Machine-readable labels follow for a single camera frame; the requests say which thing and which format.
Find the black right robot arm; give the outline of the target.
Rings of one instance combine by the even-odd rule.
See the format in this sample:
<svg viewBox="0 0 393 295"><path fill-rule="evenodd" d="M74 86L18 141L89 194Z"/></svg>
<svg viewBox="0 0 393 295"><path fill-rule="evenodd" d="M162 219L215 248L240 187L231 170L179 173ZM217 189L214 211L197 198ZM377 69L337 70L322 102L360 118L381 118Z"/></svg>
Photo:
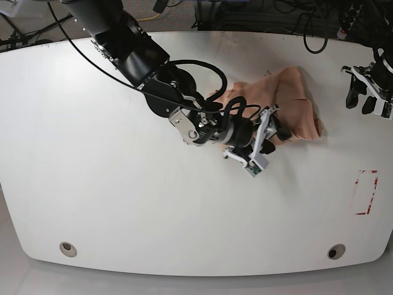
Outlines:
<svg viewBox="0 0 393 295"><path fill-rule="evenodd" d="M65 6L82 22L101 54L144 94L150 110L167 118L187 144L223 144L224 156L241 162L255 176L268 166L266 155L275 149L271 138L290 138L290 130L276 116L278 106L256 105L255 114L247 115L249 104L243 96L220 103L227 88L225 74L209 63L190 60L222 81L215 94L202 96L194 78L181 69L185 61L171 60L121 1L66 1Z"/></svg>

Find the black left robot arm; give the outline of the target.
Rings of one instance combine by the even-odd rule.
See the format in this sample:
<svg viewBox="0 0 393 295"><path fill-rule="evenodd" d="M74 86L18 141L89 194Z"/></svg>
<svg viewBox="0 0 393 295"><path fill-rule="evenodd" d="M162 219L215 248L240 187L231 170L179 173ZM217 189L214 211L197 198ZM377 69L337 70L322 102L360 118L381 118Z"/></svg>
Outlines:
<svg viewBox="0 0 393 295"><path fill-rule="evenodd" d="M347 1L338 13L340 32L372 49L368 66L343 66L351 75L346 107L353 109L358 96L367 97L362 114L392 119L392 1Z"/></svg>

